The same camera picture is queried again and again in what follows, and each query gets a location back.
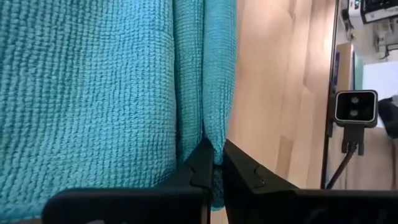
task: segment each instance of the towel fold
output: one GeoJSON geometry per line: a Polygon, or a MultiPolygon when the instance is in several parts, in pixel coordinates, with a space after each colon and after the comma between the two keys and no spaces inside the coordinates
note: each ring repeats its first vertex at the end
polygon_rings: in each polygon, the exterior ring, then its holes
{"type": "Polygon", "coordinates": [[[221,164],[234,4],[0,1],[0,222],[67,188],[155,186],[204,136],[221,164]]]}

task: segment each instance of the black clamp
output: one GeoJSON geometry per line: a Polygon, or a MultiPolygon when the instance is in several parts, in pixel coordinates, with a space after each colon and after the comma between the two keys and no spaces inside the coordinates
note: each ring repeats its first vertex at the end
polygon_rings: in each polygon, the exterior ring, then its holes
{"type": "Polygon", "coordinates": [[[159,186],[64,190],[46,203],[42,223],[210,223],[213,158],[213,146],[204,139],[159,186]]]}
{"type": "Polygon", "coordinates": [[[351,148],[358,149],[358,155],[364,154],[364,132],[365,126],[360,124],[347,124],[344,127],[343,140],[341,142],[341,152],[347,153],[351,148]]]}

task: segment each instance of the white machine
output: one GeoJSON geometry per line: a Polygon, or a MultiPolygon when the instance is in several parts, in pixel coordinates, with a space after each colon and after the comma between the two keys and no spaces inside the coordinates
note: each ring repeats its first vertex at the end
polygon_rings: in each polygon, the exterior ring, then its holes
{"type": "Polygon", "coordinates": [[[393,0],[349,0],[348,14],[352,26],[358,30],[362,29],[364,24],[398,16],[398,2],[393,0]]]}

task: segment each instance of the camera lens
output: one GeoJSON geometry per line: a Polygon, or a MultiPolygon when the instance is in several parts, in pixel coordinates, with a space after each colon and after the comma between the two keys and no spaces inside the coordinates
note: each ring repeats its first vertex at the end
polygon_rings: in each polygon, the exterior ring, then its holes
{"type": "Polygon", "coordinates": [[[358,111],[357,111],[357,110],[351,110],[351,111],[349,112],[349,115],[352,116],[352,117],[355,117],[355,116],[358,115],[358,111]]]}
{"type": "Polygon", "coordinates": [[[375,118],[376,98],[376,94],[366,91],[340,93],[336,118],[340,121],[371,122],[375,118]]]}
{"type": "Polygon", "coordinates": [[[352,97],[351,98],[351,102],[354,103],[354,104],[358,103],[359,102],[358,97],[356,97],[356,96],[352,97]]]}

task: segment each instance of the black bracket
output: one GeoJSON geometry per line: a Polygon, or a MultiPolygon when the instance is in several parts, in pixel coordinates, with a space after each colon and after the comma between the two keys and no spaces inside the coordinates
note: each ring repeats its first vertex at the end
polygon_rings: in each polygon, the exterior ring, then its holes
{"type": "Polygon", "coordinates": [[[329,138],[333,137],[333,123],[335,122],[335,110],[336,110],[336,95],[330,93],[328,100],[328,112],[327,112],[327,123],[326,123],[326,135],[329,138]]]}
{"type": "Polygon", "coordinates": [[[358,148],[358,155],[364,154],[364,132],[365,126],[359,124],[348,124],[344,127],[344,136],[341,142],[341,152],[347,153],[349,148],[358,148]]]}
{"type": "Polygon", "coordinates": [[[223,180],[229,224],[397,220],[398,192],[298,189],[229,141],[224,147],[223,180]]]}
{"type": "Polygon", "coordinates": [[[47,202],[42,223],[210,223],[213,158],[204,139],[157,187],[64,190],[47,202]]]}

